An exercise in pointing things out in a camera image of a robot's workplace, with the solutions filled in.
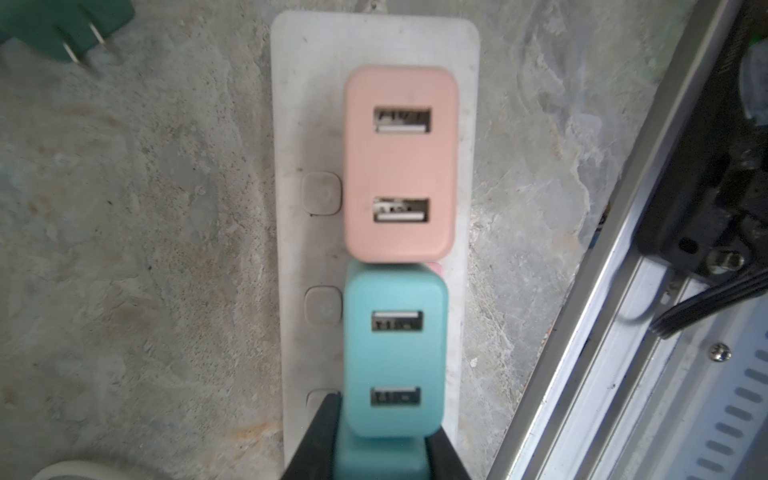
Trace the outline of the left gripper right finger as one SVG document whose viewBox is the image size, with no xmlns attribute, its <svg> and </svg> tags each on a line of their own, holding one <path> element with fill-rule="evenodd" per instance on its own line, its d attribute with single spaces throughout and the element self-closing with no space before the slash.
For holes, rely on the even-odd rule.
<svg viewBox="0 0 768 480">
<path fill-rule="evenodd" d="M 470 480 L 464 464 L 444 429 L 425 439 L 431 480 Z"/>
</svg>

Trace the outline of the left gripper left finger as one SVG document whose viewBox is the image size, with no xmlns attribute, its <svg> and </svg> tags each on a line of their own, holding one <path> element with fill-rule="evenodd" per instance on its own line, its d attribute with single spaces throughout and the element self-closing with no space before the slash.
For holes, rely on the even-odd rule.
<svg viewBox="0 0 768 480">
<path fill-rule="evenodd" d="M 342 396 L 325 396 L 282 480 L 331 480 Z"/>
</svg>

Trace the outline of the teal plug adapter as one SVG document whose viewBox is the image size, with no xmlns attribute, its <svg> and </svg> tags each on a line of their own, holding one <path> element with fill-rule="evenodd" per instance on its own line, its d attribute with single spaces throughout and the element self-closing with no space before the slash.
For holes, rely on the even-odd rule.
<svg viewBox="0 0 768 480">
<path fill-rule="evenodd" d="M 424 264 L 350 262 L 343 414 L 364 438 L 426 437 L 444 416 L 449 293 Z"/>
<path fill-rule="evenodd" d="M 342 419 L 336 434 L 333 479 L 429 479 L 424 438 L 363 438 Z"/>
</svg>

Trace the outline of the pink plug adapter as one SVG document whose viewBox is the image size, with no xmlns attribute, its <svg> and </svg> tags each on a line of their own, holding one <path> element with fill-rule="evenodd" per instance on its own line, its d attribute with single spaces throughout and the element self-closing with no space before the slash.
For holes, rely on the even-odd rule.
<svg viewBox="0 0 768 480">
<path fill-rule="evenodd" d="M 439 67 L 369 65 L 344 88 L 344 235 L 365 263 L 434 262 L 455 238 L 459 90 Z"/>
</svg>

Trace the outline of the white long power strip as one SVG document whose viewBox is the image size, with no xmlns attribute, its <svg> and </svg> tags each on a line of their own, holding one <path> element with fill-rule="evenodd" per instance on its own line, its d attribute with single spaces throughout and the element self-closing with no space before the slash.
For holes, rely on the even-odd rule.
<svg viewBox="0 0 768 480">
<path fill-rule="evenodd" d="M 343 89 L 367 64 L 438 66 L 459 89 L 455 242 L 440 261 L 449 290 L 445 410 L 459 430 L 468 233 L 481 40 L 469 20 L 285 11 L 273 21 L 278 291 L 284 456 L 291 459 L 320 403 L 343 384 Z"/>
</svg>

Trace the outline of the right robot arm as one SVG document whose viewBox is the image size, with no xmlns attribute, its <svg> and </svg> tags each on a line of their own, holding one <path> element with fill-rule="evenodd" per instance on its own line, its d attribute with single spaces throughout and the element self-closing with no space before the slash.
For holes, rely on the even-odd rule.
<svg viewBox="0 0 768 480">
<path fill-rule="evenodd" d="M 767 291 L 767 39 L 717 67 L 636 235 L 640 251 L 706 289 L 649 328 L 661 338 Z"/>
</svg>

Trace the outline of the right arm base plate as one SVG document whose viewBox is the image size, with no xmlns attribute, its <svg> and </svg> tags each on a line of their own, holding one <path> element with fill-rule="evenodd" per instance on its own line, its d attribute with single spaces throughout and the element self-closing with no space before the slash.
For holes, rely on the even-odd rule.
<svg viewBox="0 0 768 480">
<path fill-rule="evenodd" d="M 767 4 L 743 1 L 636 233 L 640 252 L 709 285 L 765 264 Z"/>
</svg>

